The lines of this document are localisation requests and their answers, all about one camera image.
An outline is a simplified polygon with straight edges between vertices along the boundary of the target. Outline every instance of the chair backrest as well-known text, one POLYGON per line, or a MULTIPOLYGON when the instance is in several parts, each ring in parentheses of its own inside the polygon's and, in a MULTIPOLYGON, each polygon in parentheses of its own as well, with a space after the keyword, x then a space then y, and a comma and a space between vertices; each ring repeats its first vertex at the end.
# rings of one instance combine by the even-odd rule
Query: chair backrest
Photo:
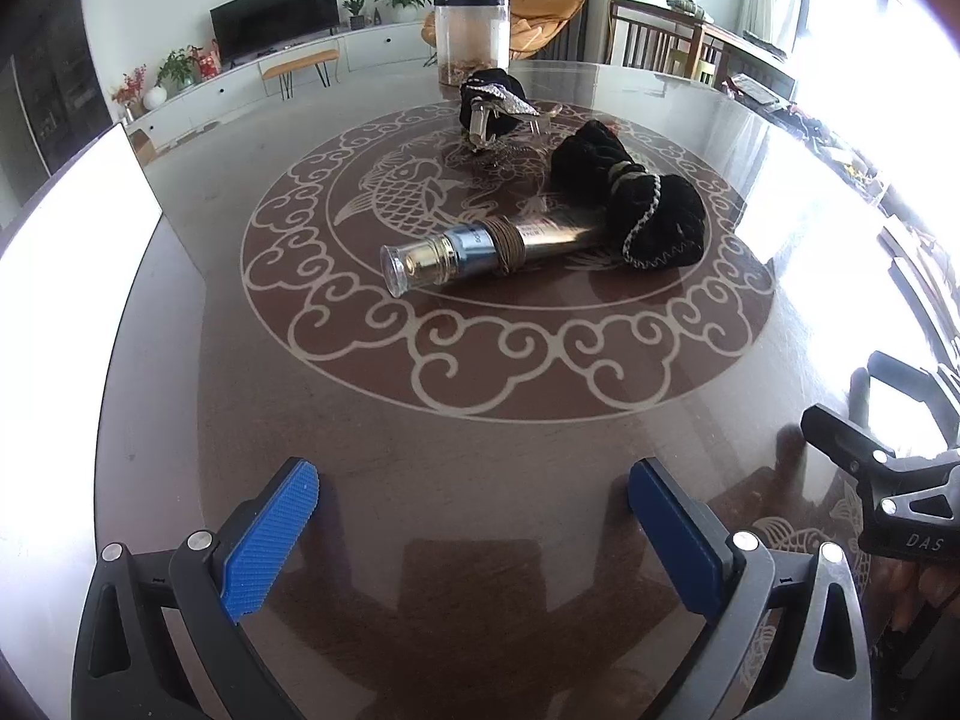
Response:
POLYGON ((558 19, 568 22, 584 0, 510 0, 510 14, 521 19, 558 19))

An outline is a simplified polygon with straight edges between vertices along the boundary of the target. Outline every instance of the television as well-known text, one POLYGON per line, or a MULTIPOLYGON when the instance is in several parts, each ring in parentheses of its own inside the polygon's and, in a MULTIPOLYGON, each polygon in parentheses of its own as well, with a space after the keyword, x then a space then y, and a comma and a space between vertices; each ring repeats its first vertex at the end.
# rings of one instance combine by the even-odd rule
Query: television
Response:
POLYGON ((339 25, 337 0, 234 0, 210 11, 226 64, 321 29, 339 25))

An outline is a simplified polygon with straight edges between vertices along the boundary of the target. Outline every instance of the silver screw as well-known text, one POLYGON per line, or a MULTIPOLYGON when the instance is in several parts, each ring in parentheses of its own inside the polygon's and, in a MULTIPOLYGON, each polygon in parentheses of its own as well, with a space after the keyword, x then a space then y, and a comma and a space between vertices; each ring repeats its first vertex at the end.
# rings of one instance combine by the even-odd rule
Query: silver screw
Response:
POLYGON ((197 533, 191 533, 190 538, 186 539, 186 545, 195 552, 200 552, 200 550, 208 548, 208 546, 210 546, 212 543, 213 536, 210 536, 210 533, 207 531, 197 531, 197 533))
POLYGON ((750 531, 737 531, 733 534, 733 543, 744 552, 752 552, 760 546, 757 537, 750 531))
POLYGON ((100 552, 100 557, 102 557, 107 562, 116 560, 117 557, 123 555, 123 546, 121 544, 108 544, 104 547, 104 551, 100 552))
POLYGON ((843 550, 832 541, 824 541, 820 545, 820 554, 824 556, 824 560, 830 562, 841 562, 843 560, 843 550))

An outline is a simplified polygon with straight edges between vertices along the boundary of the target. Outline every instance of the blue gripper pad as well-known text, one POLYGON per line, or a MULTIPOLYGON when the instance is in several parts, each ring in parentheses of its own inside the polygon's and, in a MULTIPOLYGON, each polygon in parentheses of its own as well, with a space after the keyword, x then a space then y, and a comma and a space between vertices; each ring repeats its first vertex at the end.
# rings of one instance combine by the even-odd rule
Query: blue gripper pad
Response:
POLYGON ((630 469, 627 498, 683 605, 709 621, 718 619, 733 573, 727 529, 709 507, 686 495, 656 458, 630 469))
POLYGON ((301 460, 271 495, 224 562, 220 599, 233 622, 258 610, 317 507, 317 469, 301 460))

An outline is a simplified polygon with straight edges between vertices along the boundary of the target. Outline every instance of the circular pattern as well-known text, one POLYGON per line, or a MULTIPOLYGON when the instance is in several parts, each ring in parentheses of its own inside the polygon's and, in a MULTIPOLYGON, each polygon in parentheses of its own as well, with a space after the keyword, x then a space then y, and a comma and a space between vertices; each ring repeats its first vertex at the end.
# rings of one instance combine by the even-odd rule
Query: circular pattern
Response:
POLYGON ((774 279, 734 234, 743 202, 698 157, 633 122, 563 105, 548 149, 514 134, 464 141, 456 103, 375 119, 324 143, 267 192, 244 237, 253 311, 296 357, 354 389, 462 418, 571 421, 650 408, 702 386, 752 345, 774 279), (651 172, 704 199, 702 261, 640 274, 616 252, 574 252, 391 298, 381 245, 487 215, 563 205, 548 153, 604 118, 651 172))

